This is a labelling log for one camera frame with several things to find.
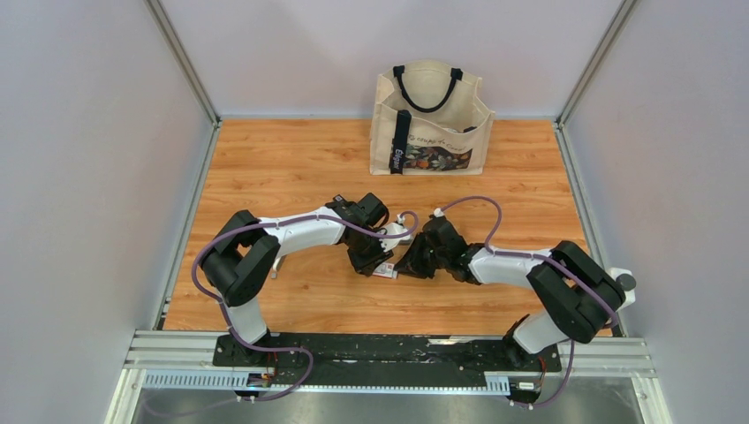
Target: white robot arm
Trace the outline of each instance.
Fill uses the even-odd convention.
[[[221,240],[199,258],[199,265],[221,295],[235,330],[247,343],[254,343],[268,332],[257,294],[277,259],[312,246],[345,243],[356,272],[371,276],[377,266],[392,257],[399,240],[410,238],[402,217],[375,227],[380,221],[385,224],[388,217],[388,209],[371,193],[358,202],[338,195],[312,212],[282,218],[255,217],[241,210],[217,237],[253,224],[264,228]],[[390,238],[374,237],[376,231]],[[252,247],[242,255],[240,245]]]
[[[505,250],[467,244],[444,216],[432,216],[398,262],[399,275],[431,278],[446,269],[471,284],[512,284],[536,292],[545,310],[527,315],[505,335],[505,348],[518,361],[567,339],[589,343],[609,320],[609,312],[556,266],[570,271],[610,310],[634,302],[635,280],[626,269],[601,269],[579,246],[563,241],[552,249]]]

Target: wooden floor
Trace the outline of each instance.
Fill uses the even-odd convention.
[[[223,123],[179,272],[166,329],[224,329],[216,303],[200,295],[189,268],[237,210],[256,216],[311,211],[342,194],[357,201],[376,194],[391,214],[435,208],[469,194],[503,206],[494,244],[533,249],[569,239],[584,246],[562,158],[548,121],[496,121],[480,176],[369,175],[368,120],[230,120]],[[447,214],[466,241],[482,241],[495,210],[476,201]],[[398,248],[397,260],[405,251]],[[354,273],[345,246],[320,246],[289,255],[278,279],[260,293],[271,330],[503,334],[541,304],[532,291],[503,284],[458,283],[438,271],[434,280],[396,280]]]

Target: small white tag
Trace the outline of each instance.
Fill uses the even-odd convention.
[[[383,278],[397,278],[397,271],[395,271],[395,264],[390,262],[383,262],[379,267],[374,269],[373,276],[381,276]]]
[[[389,223],[380,229],[380,233],[387,234],[389,236],[403,234],[406,231],[408,230],[400,223]],[[403,236],[401,238],[381,238],[380,245],[382,245],[383,251],[389,252],[400,244],[410,245],[411,239],[411,234]]]
[[[532,382],[519,382],[518,389],[521,390],[535,390],[535,386]]]

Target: canvas tote bag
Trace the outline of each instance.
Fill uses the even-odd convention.
[[[481,174],[495,112],[479,99],[480,86],[481,78],[435,60],[379,75],[369,171]]]

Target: black bag handle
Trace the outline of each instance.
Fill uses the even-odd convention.
[[[403,94],[403,98],[408,102],[408,104],[411,105],[412,108],[418,110],[421,113],[432,113],[438,111],[450,98],[452,90],[455,89],[455,82],[463,79],[463,71],[461,71],[460,68],[452,68],[452,70],[450,70],[450,86],[447,87],[447,93],[445,93],[443,100],[439,102],[439,104],[434,106],[434,108],[422,108],[418,104],[414,103],[413,100],[411,100],[411,97],[408,95],[408,92],[405,91],[405,85],[403,84],[403,72],[405,72],[404,64],[401,64],[400,66],[393,66],[393,75],[398,80],[398,85],[400,86],[400,92]]]
[[[402,174],[405,162],[405,148],[408,146],[408,131],[411,129],[411,112],[399,110],[396,118],[396,131],[393,133],[393,146],[390,150],[390,173]]]

